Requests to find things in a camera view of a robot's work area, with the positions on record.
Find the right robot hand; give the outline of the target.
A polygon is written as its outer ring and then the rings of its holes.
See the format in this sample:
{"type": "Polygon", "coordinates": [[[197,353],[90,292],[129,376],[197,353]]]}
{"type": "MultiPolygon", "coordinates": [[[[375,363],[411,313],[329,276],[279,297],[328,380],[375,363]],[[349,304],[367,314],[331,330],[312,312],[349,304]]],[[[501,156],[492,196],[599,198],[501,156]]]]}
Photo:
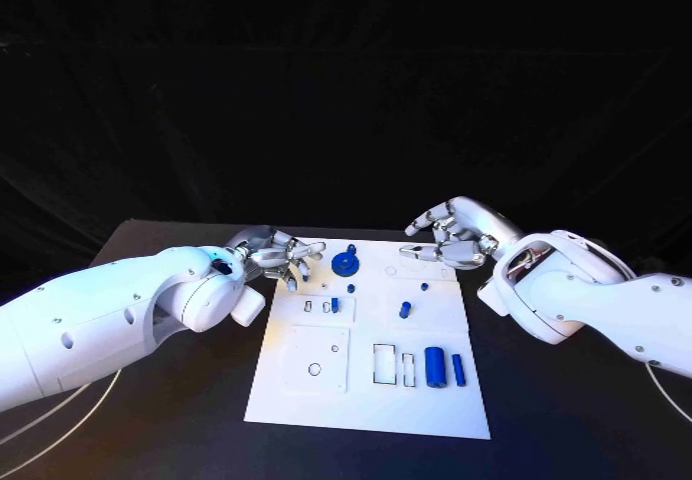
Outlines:
{"type": "Polygon", "coordinates": [[[458,196],[430,208],[411,222],[406,234],[414,236],[427,227],[434,245],[406,245],[400,255],[426,262],[440,262],[458,270],[482,267],[499,260],[525,233],[507,217],[483,203],[458,196]]]}

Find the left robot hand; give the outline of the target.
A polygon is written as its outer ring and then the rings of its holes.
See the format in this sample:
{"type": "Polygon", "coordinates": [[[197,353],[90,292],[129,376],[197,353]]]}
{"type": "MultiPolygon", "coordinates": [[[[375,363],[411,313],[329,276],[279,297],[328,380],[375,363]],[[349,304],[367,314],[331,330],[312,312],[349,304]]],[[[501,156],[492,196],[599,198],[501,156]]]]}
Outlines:
{"type": "Polygon", "coordinates": [[[305,243],[297,237],[269,225],[244,229],[230,240],[225,248],[237,255],[246,269],[246,280],[260,276],[283,280],[290,292],[299,288],[293,274],[296,267],[303,280],[309,279],[308,258],[319,261],[326,250],[325,242],[305,243]]]}

